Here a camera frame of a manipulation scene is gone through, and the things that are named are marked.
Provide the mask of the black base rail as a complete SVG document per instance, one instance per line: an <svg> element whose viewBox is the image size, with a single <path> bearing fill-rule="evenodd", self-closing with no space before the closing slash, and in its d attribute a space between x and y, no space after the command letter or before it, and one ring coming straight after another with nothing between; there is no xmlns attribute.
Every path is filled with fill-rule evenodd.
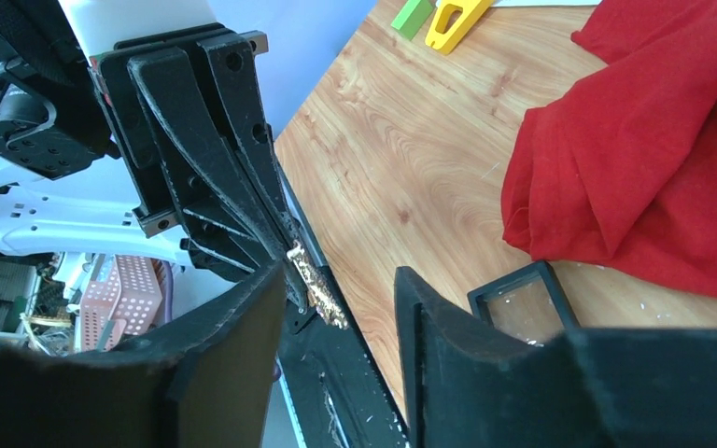
<svg viewBox="0 0 717 448"><path fill-rule="evenodd" d="M346 313L328 325L289 306L279 347L280 385L299 447L406 447L407 427L291 185L283 182L304 246Z"/></svg>

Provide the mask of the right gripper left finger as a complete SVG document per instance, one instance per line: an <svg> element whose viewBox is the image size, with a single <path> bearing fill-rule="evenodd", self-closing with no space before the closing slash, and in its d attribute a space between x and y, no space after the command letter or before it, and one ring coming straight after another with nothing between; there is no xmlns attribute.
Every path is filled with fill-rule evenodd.
<svg viewBox="0 0 717 448"><path fill-rule="evenodd" d="M0 342L0 447L258 447L286 302L274 262L105 352Z"/></svg>

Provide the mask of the blue leaf brooch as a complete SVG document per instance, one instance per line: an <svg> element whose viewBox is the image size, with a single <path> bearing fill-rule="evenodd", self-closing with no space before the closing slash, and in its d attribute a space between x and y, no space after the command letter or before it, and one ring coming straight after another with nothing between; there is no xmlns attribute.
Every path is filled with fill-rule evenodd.
<svg viewBox="0 0 717 448"><path fill-rule="evenodd" d="M295 240L286 258L295 267L307 288L307 299L327 325L348 329L349 323L343 308L337 303L327 285L325 276L309 256L304 244Z"/></svg>

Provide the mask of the red garment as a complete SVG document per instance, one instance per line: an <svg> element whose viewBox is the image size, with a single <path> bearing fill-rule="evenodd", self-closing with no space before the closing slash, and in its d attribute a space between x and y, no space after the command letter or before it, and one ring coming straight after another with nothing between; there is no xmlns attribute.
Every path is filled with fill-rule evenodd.
<svg viewBox="0 0 717 448"><path fill-rule="evenodd" d="M604 67L525 114L505 242L717 298L717 1L604 1L571 39Z"/></svg>

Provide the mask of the yellow triangular toy frame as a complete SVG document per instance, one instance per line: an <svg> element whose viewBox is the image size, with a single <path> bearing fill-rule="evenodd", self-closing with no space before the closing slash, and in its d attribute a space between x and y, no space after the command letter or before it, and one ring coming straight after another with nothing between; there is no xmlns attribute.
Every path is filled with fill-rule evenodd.
<svg viewBox="0 0 717 448"><path fill-rule="evenodd" d="M493 5L493 0L441 1L426 34L425 44L448 55Z"/></svg>

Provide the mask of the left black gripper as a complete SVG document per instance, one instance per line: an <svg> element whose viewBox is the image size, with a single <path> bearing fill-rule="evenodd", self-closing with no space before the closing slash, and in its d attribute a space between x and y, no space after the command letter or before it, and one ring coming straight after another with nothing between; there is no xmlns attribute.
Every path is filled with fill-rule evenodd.
<svg viewBox="0 0 717 448"><path fill-rule="evenodd" d="M235 283L298 238L256 74L267 49L263 32L212 23L119 42L91 66L144 233L182 226Z"/></svg>

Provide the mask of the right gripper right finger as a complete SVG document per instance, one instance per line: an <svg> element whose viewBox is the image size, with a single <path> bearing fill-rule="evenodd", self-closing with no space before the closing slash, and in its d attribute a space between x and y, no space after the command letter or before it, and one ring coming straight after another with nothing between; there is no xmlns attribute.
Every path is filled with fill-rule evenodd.
<svg viewBox="0 0 717 448"><path fill-rule="evenodd" d="M717 329L581 329L542 346L395 275L414 447L717 447Z"/></svg>

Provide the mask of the pink perforated basket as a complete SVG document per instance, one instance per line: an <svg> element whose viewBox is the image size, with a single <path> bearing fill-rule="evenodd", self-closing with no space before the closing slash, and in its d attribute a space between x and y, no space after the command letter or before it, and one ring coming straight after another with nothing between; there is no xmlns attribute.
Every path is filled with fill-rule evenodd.
<svg viewBox="0 0 717 448"><path fill-rule="evenodd" d="M147 332L162 302L162 288L152 259L101 257L80 300L80 349L107 351L127 336Z"/></svg>

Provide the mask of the black square frame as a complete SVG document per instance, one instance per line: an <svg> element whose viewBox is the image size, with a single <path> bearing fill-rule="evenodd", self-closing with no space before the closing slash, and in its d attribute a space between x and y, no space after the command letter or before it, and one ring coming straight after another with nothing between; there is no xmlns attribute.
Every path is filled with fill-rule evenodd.
<svg viewBox="0 0 717 448"><path fill-rule="evenodd" d="M581 326L554 267L539 260L467 294L471 312L489 327L533 346Z"/></svg>

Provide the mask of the green block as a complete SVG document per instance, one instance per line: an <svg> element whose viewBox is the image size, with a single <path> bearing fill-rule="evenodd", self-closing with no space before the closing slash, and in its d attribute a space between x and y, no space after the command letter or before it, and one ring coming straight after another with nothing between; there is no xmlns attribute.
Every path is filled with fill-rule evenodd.
<svg viewBox="0 0 717 448"><path fill-rule="evenodd" d="M435 3L430 0L407 0L391 22L391 27L402 37L412 40L435 8Z"/></svg>

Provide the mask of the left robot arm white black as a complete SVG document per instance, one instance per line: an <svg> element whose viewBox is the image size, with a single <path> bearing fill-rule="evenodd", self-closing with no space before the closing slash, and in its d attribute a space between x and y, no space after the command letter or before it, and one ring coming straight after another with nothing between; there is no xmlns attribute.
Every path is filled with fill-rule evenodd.
<svg viewBox="0 0 717 448"><path fill-rule="evenodd" d="M191 264L240 283L301 240L260 31L206 1L0 1L0 258Z"/></svg>

